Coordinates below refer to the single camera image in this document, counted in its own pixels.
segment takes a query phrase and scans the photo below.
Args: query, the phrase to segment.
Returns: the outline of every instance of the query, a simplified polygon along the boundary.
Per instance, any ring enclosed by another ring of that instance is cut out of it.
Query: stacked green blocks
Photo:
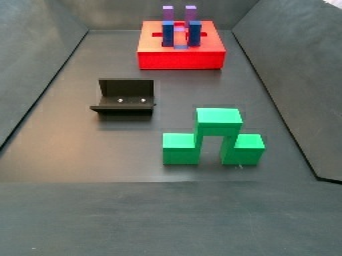
[[[255,165],[264,152],[259,134],[239,134],[241,117],[237,109],[197,108],[193,134],[163,134],[163,163],[197,164],[204,136],[223,136],[221,164]]]

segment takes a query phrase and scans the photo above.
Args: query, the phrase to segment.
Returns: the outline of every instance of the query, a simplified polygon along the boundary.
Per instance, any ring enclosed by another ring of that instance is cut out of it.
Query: gray floor
[[[5,256],[338,256],[340,186],[1,184]]]
[[[235,39],[221,37],[221,71],[141,72],[137,32],[86,36],[1,151],[1,255],[340,254],[340,186],[315,181]],[[98,77],[156,80],[151,122],[98,119]],[[216,138],[197,167],[161,165],[161,133],[191,130],[196,106],[243,111],[244,130],[267,140],[257,167],[221,167]]]
[[[0,181],[296,181],[313,180],[264,87],[229,31],[221,70],[140,71],[138,31],[93,31],[1,151]],[[100,100],[98,78],[152,78],[151,121],[100,119],[88,108]],[[189,132],[196,107],[236,107],[243,131],[260,133],[267,152],[256,167],[221,166],[221,138],[204,139],[199,166],[163,166],[163,132]]]

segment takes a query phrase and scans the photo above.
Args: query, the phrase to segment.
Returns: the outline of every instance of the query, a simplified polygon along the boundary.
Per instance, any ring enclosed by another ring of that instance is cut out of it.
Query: small blue block
[[[163,26],[164,25],[173,26],[173,21],[172,20],[163,20]]]
[[[189,25],[195,25],[195,26],[200,26],[200,25],[201,25],[200,20],[191,20],[191,21],[188,22],[188,24],[189,24]]]
[[[185,50],[185,49],[188,49],[188,46],[187,45],[175,45],[173,48],[176,50]]]

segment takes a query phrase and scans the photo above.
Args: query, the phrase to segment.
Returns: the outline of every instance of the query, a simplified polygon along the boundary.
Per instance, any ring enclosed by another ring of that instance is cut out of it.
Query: gray wall
[[[0,0],[0,146],[85,33],[54,0]]]
[[[261,0],[232,31],[316,175],[342,180],[342,10]]]
[[[140,29],[142,20],[161,18],[161,6],[175,6],[176,18],[181,19],[184,5],[197,6],[201,19],[215,21],[220,29],[231,29],[259,0],[58,0],[89,29]]]

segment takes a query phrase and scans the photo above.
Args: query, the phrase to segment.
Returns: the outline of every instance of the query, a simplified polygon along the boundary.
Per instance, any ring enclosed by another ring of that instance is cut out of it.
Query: green cube
[[[237,109],[197,108],[195,120],[196,146],[201,146],[203,136],[229,136],[236,138],[241,124],[243,121]]]
[[[197,164],[200,148],[195,147],[192,133],[163,134],[163,163],[164,164]]]
[[[233,148],[220,152],[221,164],[256,165],[264,149],[259,134],[239,134]]]

